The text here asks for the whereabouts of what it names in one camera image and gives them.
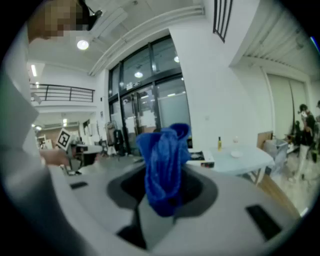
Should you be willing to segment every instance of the blue cloth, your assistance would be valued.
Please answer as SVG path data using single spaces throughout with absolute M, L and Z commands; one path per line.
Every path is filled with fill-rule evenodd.
M 146 165 L 145 193 L 151 207 L 162 217 L 172 216 L 182 204 L 181 165 L 191 159 L 189 135 L 189 125 L 176 123 L 161 132 L 143 133 L 136 138 Z

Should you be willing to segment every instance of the white table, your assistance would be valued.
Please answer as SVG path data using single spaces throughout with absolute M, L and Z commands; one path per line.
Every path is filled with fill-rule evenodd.
M 233 157 L 231 152 L 235 150 L 241 152 L 242 156 L 239 158 Z M 214 158 L 214 171 L 230 175 L 254 172 L 255 184 L 261 182 L 266 167 L 275 164 L 270 155 L 254 146 L 237 145 L 222 148 L 221 151 L 218 151 L 217 148 L 211 148 L 210 151 Z

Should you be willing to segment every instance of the ceiling light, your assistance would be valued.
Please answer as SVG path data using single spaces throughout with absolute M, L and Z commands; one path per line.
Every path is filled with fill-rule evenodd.
M 36 66 L 35 65 L 31 65 L 31 70 L 32 70 L 33 76 L 36 77 L 37 76 Z
M 89 48 L 89 43 L 85 40 L 80 40 L 76 46 L 80 49 L 80 50 L 86 50 Z
M 134 76 L 136 78 L 142 78 L 144 76 L 144 74 L 142 74 L 141 72 L 137 72 L 137 73 L 134 74 Z

